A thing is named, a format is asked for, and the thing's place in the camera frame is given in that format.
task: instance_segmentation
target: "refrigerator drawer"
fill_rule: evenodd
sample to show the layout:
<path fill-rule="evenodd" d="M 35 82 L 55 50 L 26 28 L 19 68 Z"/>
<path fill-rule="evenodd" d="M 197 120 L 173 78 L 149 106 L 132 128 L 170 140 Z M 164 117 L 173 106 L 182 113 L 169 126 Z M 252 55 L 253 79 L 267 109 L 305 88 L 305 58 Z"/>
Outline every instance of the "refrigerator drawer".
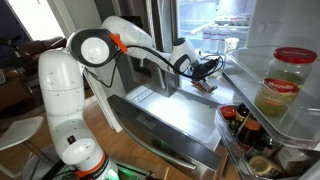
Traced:
<path fill-rule="evenodd" d="M 139 144 L 193 179 L 213 179 L 220 156 L 181 131 L 116 95 L 108 102 L 123 129 Z"/>

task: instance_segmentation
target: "jar label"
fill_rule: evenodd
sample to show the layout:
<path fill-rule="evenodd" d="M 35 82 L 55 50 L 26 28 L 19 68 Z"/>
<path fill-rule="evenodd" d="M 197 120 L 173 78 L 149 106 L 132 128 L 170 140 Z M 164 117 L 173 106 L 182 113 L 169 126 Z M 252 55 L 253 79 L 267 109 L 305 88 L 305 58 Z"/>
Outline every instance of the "jar label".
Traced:
<path fill-rule="evenodd" d="M 300 87 L 296 84 L 278 79 L 266 78 L 264 84 L 271 87 L 273 91 L 270 92 L 270 89 L 261 87 L 258 96 L 272 105 L 283 105 L 293 101 L 300 90 Z"/>

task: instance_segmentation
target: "door handle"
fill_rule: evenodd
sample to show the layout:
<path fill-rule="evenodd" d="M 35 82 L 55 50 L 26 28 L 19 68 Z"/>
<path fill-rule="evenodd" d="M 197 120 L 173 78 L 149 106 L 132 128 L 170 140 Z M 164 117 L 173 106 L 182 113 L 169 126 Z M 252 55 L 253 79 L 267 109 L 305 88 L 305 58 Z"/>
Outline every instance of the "door handle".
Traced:
<path fill-rule="evenodd" d="M 129 136 L 131 136 L 135 141 L 137 141 L 140 145 L 142 145 L 143 147 L 147 148 L 149 151 L 153 152 L 154 154 L 160 156 L 161 158 L 171 162 L 171 163 L 174 163 L 174 164 L 178 164 L 180 166 L 183 166 L 185 168 L 188 168 L 188 169 L 196 169 L 197 166 L 192 164 L 192 163 L 189 163 L 187 161 L 184 161 L 184 160 L 181 160 L 181 159 L 178 159 L 176 157 L 173 157 L 173 156 L 170 156 L 162 151 L 160 151 L 159 149 L 157 148 L 154 148 L 150 145 L 148 145 L 147 143 L 143 142 L 142 140 L 140 140 L 137 136 L 135 136 L 131 131 L 129 131 L 126 127 L 122 127 L 128 134 Z"/>

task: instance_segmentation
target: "wall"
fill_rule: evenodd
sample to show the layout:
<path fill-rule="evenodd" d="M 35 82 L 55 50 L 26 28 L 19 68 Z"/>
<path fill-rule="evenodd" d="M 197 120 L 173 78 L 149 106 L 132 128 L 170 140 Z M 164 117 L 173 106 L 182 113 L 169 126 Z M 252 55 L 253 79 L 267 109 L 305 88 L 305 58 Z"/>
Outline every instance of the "wall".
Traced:
<path fill-rule="evenodd" d="M 25 32 L 24 28 L 21 26 L 18 19 L 11 11 L 11 8 L 8 7 L 5 1 L 6 0 L 0 1 L 0 38 L 6 39 L 21 34 L 22 38 L 18 43 L 30 41 L 30 37 L 27 32 Z M 13 54 L 10 49 L 0 45 L 0 66 L 6 64 L 10 58 L 13 58 Z"/>

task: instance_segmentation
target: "refrigerator shelf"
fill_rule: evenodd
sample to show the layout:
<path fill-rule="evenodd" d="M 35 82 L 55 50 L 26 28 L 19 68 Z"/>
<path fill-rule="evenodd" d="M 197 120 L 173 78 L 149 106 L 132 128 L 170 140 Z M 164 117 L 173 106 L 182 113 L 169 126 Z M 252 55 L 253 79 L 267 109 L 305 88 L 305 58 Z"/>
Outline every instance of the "refrigerator shelf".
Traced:
<path fill-rule="evenodd" d="M 266 178 L 260 178 L 252 173 L 249 163 L 244 157 L 244 153 L 239 149 L 238 143 L 236 142 L 235 137 L 232 135 L 228 124 L 226 123 L 225 119 L 223 118 L 220 112 L 220 108 L 222 106 L 225 106 L 225 105 L 221 105 L 217 107 L 214 123 L 219 133 L 221 134 L 221 140 L 223 141 L 223 144 L 227 148 L 229 152 L 229 156 L 232 162 L 234 163 L 240 178 L 243 180 L 266 179 Z M 232 104 L 228 106 L 231 106 L 234 109 L 236 109 L 238 105 Z M 299 177 L 286 177 L 278 180 L 297 180 L 297 179 L 299 179 Z"/>
<path fill-rule="evenodd" d="M 319 86 L 316 77 L 320 77 L 320 72 L 316 72 L 320 68 L 318 60 L 313 63 L 313 70 L 297 98 L 286 104 L 286 113 L 271 117 L 254 104 L 257 91 L 265 86 L 261 82 L 276 48 L 264 46 L 228 51 L 222 75 L 274 139 L 288 146 L 319 151 L 320 94 L 315 91 Z M 265 88 L 274 94 L 269 87 Z"/>

